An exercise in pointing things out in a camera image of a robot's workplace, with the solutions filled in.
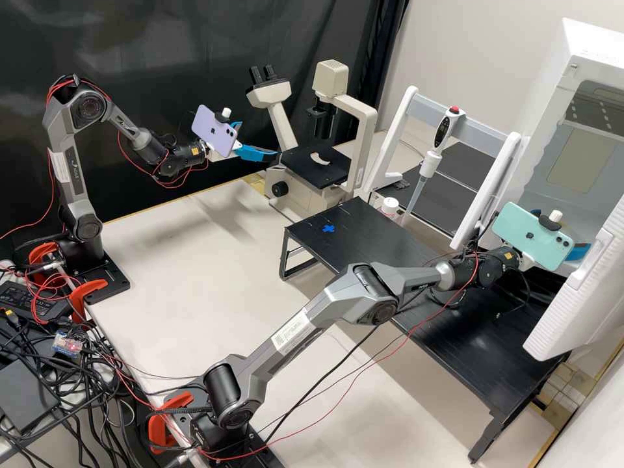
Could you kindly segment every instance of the teal smartphone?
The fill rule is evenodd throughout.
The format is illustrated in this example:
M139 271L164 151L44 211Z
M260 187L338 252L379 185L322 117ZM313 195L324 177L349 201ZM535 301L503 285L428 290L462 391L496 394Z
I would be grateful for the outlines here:
M550 271L559 268L574 248L570 236L547 229L537 216L510 201L494 221L492 232Z

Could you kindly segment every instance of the white wall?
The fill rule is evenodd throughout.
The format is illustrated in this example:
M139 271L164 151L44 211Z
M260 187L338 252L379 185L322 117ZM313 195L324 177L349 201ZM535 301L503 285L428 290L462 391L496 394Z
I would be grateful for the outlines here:
M624 355L598 382L539 468L619 467L624 460Z
M387 129L411 84L508 133L560 18L624 31L622 0L411 0L380 105Z

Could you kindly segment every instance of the purple smartphone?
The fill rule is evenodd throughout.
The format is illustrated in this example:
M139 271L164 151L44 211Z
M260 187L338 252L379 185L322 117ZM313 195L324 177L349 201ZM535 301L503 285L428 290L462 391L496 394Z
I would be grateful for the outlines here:
M215 113L203 104L197 108L191 129L223 157L229 157L238 135L228 123L219 122L215 118Z

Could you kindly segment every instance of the white bottle cap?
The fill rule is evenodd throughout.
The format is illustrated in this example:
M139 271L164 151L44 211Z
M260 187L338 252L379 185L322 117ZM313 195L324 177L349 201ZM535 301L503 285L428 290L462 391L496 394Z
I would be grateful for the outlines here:
M398 200L392 197L386 197L382 203L382 213L385 215L394 215L398 209Z
M564 214L559 211L559 210L552 210L550 215L548 216L548 219L552 222L559 222L561 221L561 218L564 217Z

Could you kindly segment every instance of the microscope focus knob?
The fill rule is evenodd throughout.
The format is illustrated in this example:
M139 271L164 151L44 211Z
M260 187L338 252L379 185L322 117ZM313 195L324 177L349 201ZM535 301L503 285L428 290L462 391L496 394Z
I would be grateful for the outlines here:
M284 196L288 193L288 184L284 181L275 182L271 187L271 192L278 198Z

